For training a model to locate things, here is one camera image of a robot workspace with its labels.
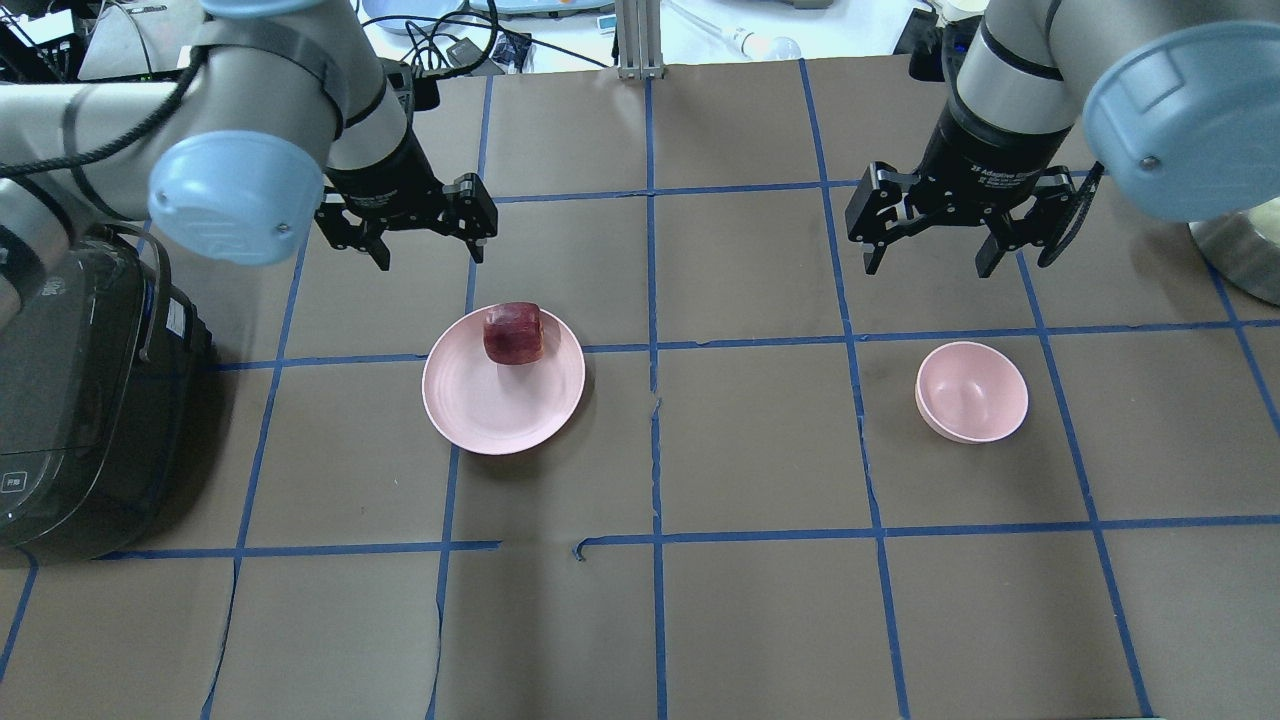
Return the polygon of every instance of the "red apple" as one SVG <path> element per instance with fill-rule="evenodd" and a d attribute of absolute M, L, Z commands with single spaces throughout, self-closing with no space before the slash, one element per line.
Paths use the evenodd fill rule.
<path fill-rule="evenodd" d="M 534 302 L 503 302 L 484 319 L 484 351 L 499 365 L 525 365 L 543 356 L 543 313 Z"/>

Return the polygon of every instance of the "white table surface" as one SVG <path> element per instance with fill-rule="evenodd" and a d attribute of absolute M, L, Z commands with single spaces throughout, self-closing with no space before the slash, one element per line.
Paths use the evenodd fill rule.
<path fill-rule="evenodd" d="M 719 26 L 791 37 L 799 42 L 804 56 L 813 59 L 891 54 L 911 9 L 922 8 L 924 3 L 835 0 L 822 10 L 797 10 L 774 0 L 684 0 L 684 5 Z M 367 19 L 369 15 L 362 12 L 361 17 Z M 503 26 L 612 64 L 613 36 L 596 29 L 598 17 L 599 13 L 582 13 L 559 19 L 517 18 L 503 20 Z M 452 27 L 448 32 L 470 37 L 481 47 L 488 38 L 488 31 L 483 28 Z M 369 37 L 380 55 L 398 58 L 412 47 L 406 36 L 376 26 L 370 26 Z M 669 8 L 662 13 L 662 51 L 668 65 L 746 61 Z M 552 49 L 536 47 L 532 67 L 526 72 L 582 70 L 591 67 Z"/>

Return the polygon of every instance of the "blue tape grid line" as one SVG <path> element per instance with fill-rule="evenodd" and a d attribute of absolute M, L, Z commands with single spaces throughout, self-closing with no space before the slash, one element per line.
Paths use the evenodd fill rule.
<path fill-rule="evenodd" d="M 858 333 L 854 342 L 895 342 L 913 340 L 965 340 L 983 337 L 1038 337 L 1041 333 L 1050 336 L 1080 336 L 1080 334 L 1126 334 L 1126 333 L 1165 333 L 1165 332 L 1193 332 L 1193 331 L 1226 331 L 1233 328 L 1276 328 L 1280 320 L 1208 320 L 1198 323 L 1148 323 L 1140 325 L 1062 325 L 1046 328 L 987 328 L 963 331 L 908 331 L 888 333 Z M 723 340 L 668 340 L 659 341 L 658 350 L 699 350 L 708 347 L 774 347 L 795 345 L 840 345 L 845 342 L 844 336 L 796 336 L 796 337 L 745 337 Z M 604 352 L 648 352 L 649 343 L 614 343 L 614 345 L 588 345 L 582 347 L 588 355 Z M 215 365 L 212 370 L 220 373 L 234 373 L 239 370 L 270 370 L 280 368 L 305 368 L 312 365 L 358 365 L 364 363 L 422 363 L 426 355 L 417 354 L 392 354 L 392 355 L 340 355 L 332 357 L 285 357 L 283 360 L 252 360 L 246 363 L 223 363 Z M 1254 379 L 1265 387 L 1261 374 L 1256 373 Z M 1275 410 L 1270 395 L 1266 396 L 1268 410 Z"/>
<path fill-rule="evenodd" d="M 307 256 L 307 243 L 298 249 L 297 259 L 293 261 L 293 279 L 289 283 L 289 296 L 284 304 L 284 320 L 280 323 L 280 338 L 275 346 L 275 366 L 271 370 L 271 387 L 266 392 L 266 406 L 262 409 L 262 423 L 257 430 L 257 447 L 253 450 L 253 464 L 250 469 L 248 488 L 244 491 L 244 507 L 241 510 L 239 530 L 236 533 L 236 550 L 244 548 L 248 538 L 250 521 L 253 518 L 253 500 L 257 496 L 257 480 L 262 473 L 262 456 L 266 454 L 266 436 L 271 429 L 271 413 L 275 410 L 275 395 L 280 389 L 280 377 L 284 374 L 284 348 L 289 342 L 289 328 L 293 322 L 293 310 L 297 306 L 298 286 L 302 283 L 302 265 Z M 207 720 L 214 710 L 214 696 L 218 693 L 218 680 L 221 676 L 223 661 L 227 659 L 227 643 L 230 638 L 232 616 L 236 614 L 236 591 L 239 588 L 241 562 L 243 556 L 232 559 L 232 592 L 227 606 L 227 619 L 223 624 L 223 635 L 218 652 L 218 665 L 214 667 L 214 676 L 209 683 L 209 693 L 200 710 L 201 720 Z"/>
<path fill-rule="evenodd" d="M 1102 566 L 1102 578 L 1107 585 L 1107 594 L 1111 597 L 1111 610 L 1115 612 L 1116 630 L 1120 634 L 1120 644 L 1124 648 L 1125 661 L 1129 665 L 1129 675 L 1133 679 L 1134 694 L 1138 698 L 1138 708 L 1144 717 L 1152 717 L 1151 698 L 1147 696 L 1147 685 L 1142 679 L 1142 666 L 1138 664 L 1138 651 L 1134 648 L 1133 637 L 1129 633 L 1129 620 L 1125 618 L 1124 602 L 1120 598 L 1120 587 L 1116 582 L 1115 570 L 1111 566 L 1111 553 L 1107 550 L 1106 537 L 1102 534 L 1102 524 L 1098 519 L 1098 509 L 1093 502 L 1093 491 L 1089 488 L 1089 475 L 1084 468 L 1084 456 L 1080 452 L 1080 443 L 1075 436 L 1075 424 L 1071 421 L 1071 410 L 1066 404 L 1066 392 L 1062 388 L 1062 379 L 1057 373 L 1057 363 L 1053 360 L 1053 347 L 1050 334 L 1043 331 L 1044 316 L 1041 314 L 1039 300 L 1036 297 L 1036 286 L 1032 283 L 1030 270 L 1027 269 L 1027 258 L 1018 254 L 1018 270 L 1027 288 L 1027 300 L 1030 302 L 1032 315 L 1036 318 L 1036 327 L 1039 334 L 1041 350 L 1044 352 L 1044 363 L 1048 366 L 1050 382 L 1053 384 L 1053 395 L 1057 397 L 1059 413 L 1062 415 L 1062 429 L 1066 433 L 1066 442 L 1071 450 L 1071 461 L 1075 464 L 1075 475 L 1080 483 L 1080 495 L 1084 498 L 1084 510 L 1089 516 L 1089 525 L 1093 532 L 1093 542 L 1098 551 L 1098 562 Z"/>
<path fill-rule="evenodd" d="M 36 559 L 26 550 L 20 551 L 27 556 L 29 568 L 27 569 L 27 582 L 22 585 L 22 596 L 18 598 L 18 607 L 13 611 L 13 621 L 9 623 L 9 634 L 4 641 L 4 652 L 0 653 L 0 682 L 9 670 L 9 659 L 13 657 L 13 646 L 18 642 L 18 629 L 22 628 L 22 619 L 27 615 L 27 606 L 31 603 L 31 591 L 36 587 L 36 574 L 40 566 Z"/>
<path fill-rule="evenodd" d="M 818 126 L 818 110 L 813 101 L 813 86 L 809 82 L 809 67 L 801 59 L 799 61 L 800 82 L 804 86 L 805 106 L 809 111 L 809 124 L 813 132 L 813 146 L 818 160 L 818 177 L 827 183 L 827 156 L 822 146 L 822 129 Z M 902 669 L 902 647 L 899 642 L 897 611 L 893 606 L 893 584 L 890 575 L 888 551 L 884 547 L 883 523 L 881 521 L 879 502 L 876 500 L 876 486 L 872 482 L 872 464 L 867 454 L 865 433 L 865 406 L 863 405 L 861 379 L 858 369 L 858 343 L 854 338 L 854 324 L 849 313 L 849 301 L 845 297 L 844 269 L 840 263 L 840 241 L 836 233 L 835 213 L 832 211 L 831 190 L 822 192 L 823 213 L 827 222 L 827 243 L 831 251 L 831 268 L 836 281 L 836 300 L 840 304 L 840 320 L 844 325 L 845 351 L 849 356 L 849 382 L 854 397 L 854 411 L 858 419 L 858 447 L 863 459 L 863 475 L 867 483 L 867 502 L 870 509 L 872 530 L 876 537 L 876 564 L 879 570 L 881 598 L 884 606 L 884 626 L 888 639 L 890 664 L 893 670 L 893 688 L 897 694 L 899 716 L 910 720 L 911 710 L 906 696 L 906 674 Z"/>
<path fill-rule="evenodd" d="M 1175 528 L 1228 528 L 1280 525 L 1280 515 L 1228 515 L 1198 518 L 1138 518 L 1130 520 L 1088 520 L 1059 523 L 995 523 L 975 525 L 910 525 L 877 528 L 813 528 L 797 530 L 721 530 L 705 533 L 671 533 L 662 537 L 649 534 L 602 536 L 577 543 L 573 555 L 586 559 L 586 548 L 608 546 L 637 546 L 659 542 L 663 544 L 698 544 L 717 542 L 785 542 L 785 541 L 841 541 L 886 538 L 928 538 L 959 536 L 1019 536 L 1037 533 L 1092 533 L 1094 525 L 1112 530 L 1153 530 Z"/>
<path fill-rule="evenodd" d="M 484 83 L 484 110 L 480 114 L 480 150 L 476 158 L 476 174 L 484 177 L 485 165 L 489 159 L 489 118 L 493 109 L 493 76 L 485 78 Z M 475 309 L 477 268 L 475 260 L 467 260 L 467 295 L 462 305 L 463 314 Z M 435 720 L 436 701 L 440 685 L 440 665 L 444 660 L 444 609 L 448 600 L 449 587 L 449 559 L 454 550 L 463 550 L 462 543 L 453 542 L 453 511 L 458 497 L 458 465 L 462 460 L 462 451 L 458 446 L 449 447 L 449 479 L 444 493 L 444 524 L 440 538 L 440 566 L 435 577 L 435 611 L 439 625 L 436 628 L 436 656 L 435 678 L 431 680 L 431 700 L 426 706 L 426 720 Z"/>
<path fill-rule="evenodd" d="M 644 81 L 645 186 L 657 182 L 653 122 L 653 78 Z M 649 421 L 653 537 L 662 537 L 662 398 L 658 395 L 658 218 L 653 193 L 645 200 L 645 277 L 649 307 L 649 392 L 655 397 Z M 653 543 L 653 635 L 657 716 L 667 720 L 667 575 L 663 544 Z"/>
<path fill-rule="evenodd" d="M 1275 428 L 1276 434 L 1280 436 L 1280 413 L 1276 413 L 1275 400 L 1271 397 L 1271 391 L 1267 388 L 1267 380 L 1262 377 L 1262 369 L 1258 368 L 1258 359 L 1253 355 L 1253 347 L 1249 345 L 1249 337 L 1245 334 L 1244 328 L 1248 323 L 1242 323 L 1239 315 L 1235 314 L 1235 305 L 1231 302 L 1231 297 L 1226 293 L 1226 284 L 1222 282 L 1222 275 L 1213 269 L 1208 263 L 1204 264 L 1208 268 L 1210 279 L 1213 281 L 1213 290 L 1217 291 L 1219 300 L 1222 301 L 1222 309 L 1226 310 L 1226 318 L 1229 325 L 1235 331 L 1235 340 L 1240 343 L 1240 350 L 1244 352 L 1244 360 L 1249 364 L 1249 373 L 1253 374 L 1253 382 L 1258 386 L 1258 393 L 1262 395 L 1262 404 L 1267 409 L 1267 415 L 1271 416 L 1271 427 Z"/>
<path fill-rule="evenodd" d="M 303 544 L 265 547 L 195 547 L 189 550 L 122 550 L 104 555 L 100 561 L 113 560 L 197 560 L 202 557 L 316 557 L 334 555 L 396 555 L 406 552 L 489 551 L 498 550 L 500 541 L 422 541 L 384 542 L 361 544 Z"/>
<path fill-rule="evenodd" d="M 1073 170 L 1071 177 L 1083 178 L 1088 170 Z M 566 200 L 617 200 L 620 197 L 664 197 L 669 195 L 723 195 L 731 192 L 776 192 L 783 190 L 814 190 L 831 187 L 858 187 L 859 179 L 829 179 L 819 176 L 818 181 L 801 182 L 772 182 L 753 184 L 716 184 L 716 186 L 681 186 L 657 187 L 650 177 L 644 190 L 604 190 L 598 192 L 549 192 L 545 195 L 506 195 L 494 197 L 498 205 L 511 205 L 516 202 L 562 202 Z"/>

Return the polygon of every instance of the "wire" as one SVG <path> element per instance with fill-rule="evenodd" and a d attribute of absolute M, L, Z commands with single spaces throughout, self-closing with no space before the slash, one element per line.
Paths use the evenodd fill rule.
<path fill-rule="evenodd" d="M 417 37 L 413 35 L 415 29 L 417 32 L 422 33 L 422 40 L 426 41 L 426 46 L 425 47 L 421 46 L 421 45 L 419 45 Z M 412 68 L 415 76 L 417 74 L 417 70 L 422 68 L 422 51 L 424 50 L 426 50 L 429 53 L 428 58 L 426 58 L 426 68 L 425 69 L 428 69 L 428 70 L 435 69 L 435 60 L 440 61 L 440 67 L 442 68 L 443 67 L 448 67 L 448 63 L 444 60 L 444 55 L 440 53 L 440 49 L 436 47 L 436 45 L 435 45 L 434 36 L 431 33 L 429 33 L 426 31 L 426 28 L 424 28 L 422 26 L 417 24 L 413 20 L 404 20 L 404 32 L 408 35 L 408 38 L 413 42 L 413 49 L 410 50 L 408 53 L 406 53 L 403 56 L 401 56 L 401 61 L 403 63 L 410 55 L 412 55 L 413 60 L 412 60 L 412 63 L 411 63 L 410 67 Z"/>
<path fill-rule="evenodd" d="M 78 155 L 51 158 L 49 160 L 35 160 L 20 165 L 0 164 L 0 179 L 29 176 L 35 173 L 47 173 L 50 170 L 65 170 L 68 168 L 99 163 L 133 145 L 147 133 L 164 124 L 164 122 L 178 110 L 178 105 L 182 104 L 182 97 L 187 94 L 187 90 L 191 88 L 191 83 L 196 81 L 196 76 L 200 73 L 200 68 L 205 64 L 207 54 L 209 51 L 205 47 L 192 47 L 191 65 L 188 65 L 187 69 L 182 72 L 182 76 L 178 77 L 178 83 L 174 86 L 173 91 L 164 99 L 163 102 L 160 102 L 160 105 L 156 106 L 155 110 L 151 110 L 146 118 L 142 118 L 138 124 L 129 128 L 120 137 L 116 137 L 96 150 L 90 150 Z"/>
<path fill-rule="evenodd" d="M 471 17 L 477 17 L 477 18 L 488 19 L 488 15 L 481 15 L 480 13 L 474 13 L 474 12 L 468 12 L 468 10 L 457 10 L 457 14 L 458 15 L 471 15 Z M 383 22 L 383 20 L 422 20 L 422 22 L 434 23 L 434 22 L 439 22 L 440 18 L 430 18 L 430 17 L 426 17 L 426 15 L 379 15 L 376 18 L 369 18 L 367 20 L 360 23 L 360 26 L 361 27 L 369 27 L 369 26 L 371 26 L 374 23 L 379 23 L 379 22 Z M 490 27 L 489 23 L 480 24 L 480 23 L 468 23 L 466 20 L 449 20 L 448 24 L 463 26 L 463 27 Z M 507 35 L 511 35 L 511 33 L 516 32 L 516 31 L 512 31 L 512 29 L 509 29 L 509 28 L 507 28 L 506 26 L 502 26 L 502 24 L 499 24 L 498 27 L 502 29 L 502 32 L 506 32 Z M 563 54 L 568 55 L 570 58 L 577 58 L 579 60 L 582 60 L 582 61 L 586 61 L 586 63 L 591 63 L 593 65 L 595 65 L 598 68 L 608 68 L 608 67 L 611 67 L 611 65 L 608 65 L 605 63 L 602 63 L 602 61 L 596 60 L 595 58 L 588 58 L 586 55 L 581 55 L 579 53 L 568 50 L 567 47 L 561 47 L 559 45 L 552 45 L 550 42 L 544 42 L 541 40 L 538 40 L 538 38 L 534 38 L 534 37 L 530 37 L 529 40 L 534 45 L 540 45 L 543 47 L 548 47 L 550 50 L 556 50 L 557 53 L 563 53 Z"/>
<path fill-rule="evenodd" d="M 422 38 L 424 38 L 424 40 L 425 40 L 426 42 L 433 42 L 433 36 L 431 36 L 431 33 L 429 33 L 429 32 L 426 31 L 426 28 L 424 28 L 422 26 L 420 26 L 420 24 L 417 24 L 417 23 L 404 23 L 404 24 L 406 24 L 406 29 L 408 29 L 408 28 L 407 28 L 407 26 L 412 24 L 412 26 L 413 26 L 413 29 L 416 29 L 417 32 L 421 32 L 421 33 L 422 33 Z M 456 36 L 456 35 L 453 35 L 453 33 L 451 33 L 451 32 L 443 32 L 443 31 L 442 31 L 442 32 L 436 32 L 435 35 L 439 35 L 440 37 L 448 37 L 448 38 L 449 38 L 449 40 L 452 40 L 453 42 L 462 42 L 462 38 L 461 38 L 461 37 L 458 37 L 458 36 Z M 410 31 L 410 32 L 408 32 L 408 37 L 410 37 L 410 40 L 413 40 L 413 32 L 412 32 L 412 31 Z M 401 63 L 403 63 L 403 61 L 408 60 L 410 55 L 412 55 L 412 54 L 413 54 L 413 53 L 416 53 L 416 51 L 419 51 L 419 45 L 417 45 L 417 42 L 415 42 L 415 44 L 413 44 L 413 49 L 412 49 L 412 50 L 410 50 L 408 53 L 404 53 L 403 55 L 401 55 L 401 60 L 399 60 L 399 61 L 401 61 Z"/>
<path fill-rule="evenodd" d="M 454 68 L 452 70 L 440 74 L 435 79 L 449 79 L 470 74 L 471 70 L 479 68 L 480 65 L 484 64 L 485 60 L 489 59 L 489 54 L 493 53 L 493 46 L 498 44 L 498 33 L 502 32 L 502 24 L 498 22 L 497 3 L 494 0 L 488 0 L 486 5 L 489 5 L 489 15 L 490 15 L 489 22 L 492 24 L 489 26 L 489 42 L 485 42 L 484 50 L 480 51 L 480 56 L 461 68 Z M 436 31 L 439 31 L 445 18 L 462 17 L 461 13 L 471 13 L 471 10 L 454 10 L 453 13 L 444 13 L 443 15 L 440 15 L 439 20 L 435 20 L 435 26 L 431 27 L 431 32 L 435 33 Z"/>
<path fill-rule="evenodd" d="M 6 24 L 18 31 L 18 35 L 20 35 L 27 41 L 27 45 L 31 46 L 32 53 L 40 55 L 40 60 L 45 63 L 45 67 L 47 67 L 59 81 L 67 82 L 67 76 L 58 72 L 58 65 L 50 56 L 49 49 L 41 47 L 29 35 L 27 35 L 27 29 L 18 22 L 18 17 L 9 12 L 9 8 L 6 8 L 4 3 L 0 3 L 0 10 L 4 10 L 4 17 L 9 20 Z"/>
<path fill-rule="evenodd" d="M 97 6 L 97 19 L 93 20 L 93 29 L 97 29 L 97 23 L 102 20 L 102 12 L 106 9 L 108 5 L 115 5 L 116 8 L 119 8 L 120 12 L 124 13 L 124 17 L 128 18 L 131 23 L 133 23 L 133 31 L 138 33 L 138 45 L 142 46 L 142 59 L 147 61 L 147 76 L 156 74 L 155 68 L 151 67 L 151 53 L 147 51 L 147 38 L 142 35 L 142 26 L 138 24 L 138 19 L 134 18 L 133 13 L 131 13 L 128 8 L 122 5 L 119 0 L 106 0 L 105 3 Z"/>

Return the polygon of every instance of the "electronic device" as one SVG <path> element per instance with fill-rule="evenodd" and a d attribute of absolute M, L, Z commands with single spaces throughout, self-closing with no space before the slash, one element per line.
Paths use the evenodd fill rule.
<path fill-rule="evenodd" d="M 472 69 L 468 74 L 471 76 L 503 76 L 507 74 L 498 63 L 494 63 L 489 58 L 484 56 L 484 51 L 471 41 L 470 37 L 463 37 L 462 40 L 454 42 L 444 50 L 444 54 L 449 56 L 449 64 L 454 68 L 465 68 L 480 61 L 480 65 Z"/>
<path fill-rule="evenodd" d="M 155 270 L 119 237 L 78 242 L 0 333 L 0 565 L 118 550 L 170 488 L 211 341 L 148 245 Z"/>
<path fill-rule="evenodd" d="M 108 4 L 90 36 L 79 79 L 172 77 L 204 20 L 200 0 Z"/>

